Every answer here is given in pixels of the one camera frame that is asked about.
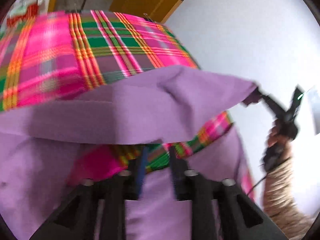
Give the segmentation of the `person's right forearm sleeve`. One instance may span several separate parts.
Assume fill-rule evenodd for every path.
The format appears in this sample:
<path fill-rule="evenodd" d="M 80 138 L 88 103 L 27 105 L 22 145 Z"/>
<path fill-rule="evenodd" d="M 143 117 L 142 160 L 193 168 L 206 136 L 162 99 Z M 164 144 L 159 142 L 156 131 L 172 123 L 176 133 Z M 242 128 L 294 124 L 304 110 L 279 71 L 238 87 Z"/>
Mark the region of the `person's right forearm sleeve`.
<path fill-rule="evenodd" d="M 292 159 L 285 160 L 267 174 L 263 210 L 288 239 L 302 239 L 313 219 L 300 212 L 291 194 Z"/>

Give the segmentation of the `person's right hand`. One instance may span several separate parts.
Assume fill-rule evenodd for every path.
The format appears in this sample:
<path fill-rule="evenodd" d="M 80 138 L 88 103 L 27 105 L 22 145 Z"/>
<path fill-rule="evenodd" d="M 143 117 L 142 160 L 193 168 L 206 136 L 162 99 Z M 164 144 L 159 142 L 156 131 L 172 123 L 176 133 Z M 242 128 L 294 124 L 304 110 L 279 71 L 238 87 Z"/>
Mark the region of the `person's right hand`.
<path fill-rule="evenodd" d="M 270 130 L 268 139 L 267 139 L 267 146 L 271 147 L 277 143 L 283 148 L 282 154 L 279 157 L 278 165 L 285 162 L 287 159 L 292 157 L 292 146 L 291 146 L 292 139 L 280 134 L 280 121 L 276 120 L 273 122 L 273 127 Z"/>

